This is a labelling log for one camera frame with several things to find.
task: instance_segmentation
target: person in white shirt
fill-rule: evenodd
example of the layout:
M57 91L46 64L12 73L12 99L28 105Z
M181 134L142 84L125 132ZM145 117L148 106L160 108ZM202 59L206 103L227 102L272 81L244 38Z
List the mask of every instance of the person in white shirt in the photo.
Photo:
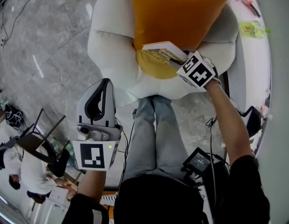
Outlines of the person in white shirt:
M20 188L20 180L32 193L46 195L56 186L63 187L67 184L62 178L52 179L47 175L47 163L37 159L26 151L18 150L17 145L4 153L4 163L9 172L10 185L18 190ZM39 153L48 156L46 149L43 146L37 148ZM69 153L64 150L64 155L61 156L59 162L51 165L51 168L59 166L59 173L64 173Z

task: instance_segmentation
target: cable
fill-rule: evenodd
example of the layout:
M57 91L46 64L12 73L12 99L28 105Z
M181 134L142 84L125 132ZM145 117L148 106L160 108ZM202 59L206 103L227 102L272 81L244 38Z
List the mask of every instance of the cable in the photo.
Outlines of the cable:
M228 170L230 171L230 165L229 165L228 162L226 162L226 161L225 161L223 158L221 158L218 154L213 154L213 156L214 156L216 159L225 162L225 164L226 164L227 167L228 167Z
M120 120L119 120L118 118L116 118L116 123L120 123L120 124L121 124L121 122L120 122ZM126 147L125 147L125 152L124 152L124 166L123 166L123 171L122 171L120 183L119 183L119 186L118 186L118 197L119 197L119 194L120 194L120 188L121 188L121 185L122 185L122 182L123 182L123 178L124 178L124 174L125 174L125 171L126 171L127 158L128 158L128 154L129 154L128 151L129 151L129 147L130 147L130 143L131 143L131 137L132 137L132 133L133 133L133 128L134 128L134 122L133 122L133 125L132 125L132 129L131 129L129 141L128 141L128 138L127 138L126 133L125 133L124 130L123 130L124 137L125 137Z
M76 161L76 159L73 159L72 166L76 169L76 171L81 172L81 170L80 170L79 168L77 168L77 161Z
M23 124L25 126L25 128L28 128L27 124L25 123L25 120L23 119Z
M2 9L2 16L1 16L1 19L2 19L2 27L4 28L4 32L6 34L6 39L2 39L1 41L3 42L1 44L1 46L3 47L4 46L4 42L7 42L9 41L9 39L11 38L12 34L13 34L13 31L14 31L14 26L15 26L15 23L16 23L16 20L18 19L18 17L21 15L21 13L23 12L24 8L26 7L26 5L30 2L30 0L27 0L27 2L24 4L22 10L20 11L20 13L16 16L15 20L14 20L14 23L13 23L13 26L12 26L12 30L11 30L11 34L10 36L8 36L8 33L6 31L6 28L5 28L5 23L4 23L4 7Z
M212 126L215 124L217 121L217 116L216 118L211 118L209 121L206 122L206 126L210 128L210 154L211 154L211 168L212 168L212 174L213 174L213 184L214 184L214 208L216 207L216 201L217 201L217 195L216 195L216 182L215 182L215 172L214 172L214 161L213 161L213 152L212 152Z
M21 130L20 126L22 125L23 122L23 113L18 111L16 112L14 108L12 108L10 105L9 106L11 111L6 111L5 113L5 118L6 118L6 123L13 127L14 129L18 129L21 132L24 132Z

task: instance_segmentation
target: gray floor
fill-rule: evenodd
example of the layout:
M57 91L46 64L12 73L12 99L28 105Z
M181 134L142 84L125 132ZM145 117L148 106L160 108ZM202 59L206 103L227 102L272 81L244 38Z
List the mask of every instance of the gray floor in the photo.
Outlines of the gray floor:
M27 0L8 0L4 9L6 30ZM31 0L18 18L11 39L0 46L0 88L8 100L24 111L32 123L41 108L45 114L40 123L49 129L62 115L59 134L73 140L76 136L76 104L82 94L101 78L100 70L87 54L90 13L96 0ZM1 29L0 41L4 37ZM132 112L137 99L116 89L117 117L129 135ZM182 138L188 153L196 147L209 151L206 121L215 116L206 94L190 94L173 101ZM218 127L213 129L213 151L221 149ZM124 140L120 150L124 150ZM118 153L108 172L107 185L116 186L122 172L124 154Z

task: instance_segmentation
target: white armchair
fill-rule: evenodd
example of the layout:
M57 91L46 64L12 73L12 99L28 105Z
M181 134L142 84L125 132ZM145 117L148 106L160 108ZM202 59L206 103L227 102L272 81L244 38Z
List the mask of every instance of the white armchair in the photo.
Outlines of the white armchair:
M219 75L234 61L237 34L237 19L226 5L198 48L212 60ZM103 77L138 98L161 95L179 99L188 93L201 92L178 76L157 79L145 74L137 64L133 38L132 0L98 0L92 15L88 54Z

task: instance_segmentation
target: white shirt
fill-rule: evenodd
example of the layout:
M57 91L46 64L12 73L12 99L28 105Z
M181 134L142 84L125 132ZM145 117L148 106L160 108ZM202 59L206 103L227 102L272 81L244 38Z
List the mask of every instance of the white shirt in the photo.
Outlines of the white shirt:
M15 145L11 149L4 152L4 165L7 172L10 174L18 175L21 168L22 148Z
M44 147L37 148L38 152L48 156ZM24 151L21 165L21 180L30 192L45 195L56 187L55 181L46 178L47 163Z

